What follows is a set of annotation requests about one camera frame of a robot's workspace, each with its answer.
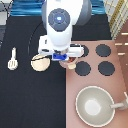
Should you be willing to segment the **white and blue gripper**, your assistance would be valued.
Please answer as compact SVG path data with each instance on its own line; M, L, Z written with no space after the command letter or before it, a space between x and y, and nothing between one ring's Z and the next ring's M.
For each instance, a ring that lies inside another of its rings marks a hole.
M38 53L50 56L52 61L68 61L72 57L81 57L84 54L84 48L81 44L71 43L65 50L54 49L48 36L44 35L39 38Z

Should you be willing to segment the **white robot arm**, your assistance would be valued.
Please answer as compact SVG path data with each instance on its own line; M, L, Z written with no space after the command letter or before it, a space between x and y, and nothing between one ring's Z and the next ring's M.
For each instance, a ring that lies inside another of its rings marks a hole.
M38 53L53 61L81 57L83 46L71 42L73 26L86 24L91 14L90 0L45 0L42 21L47 34L39 38Z

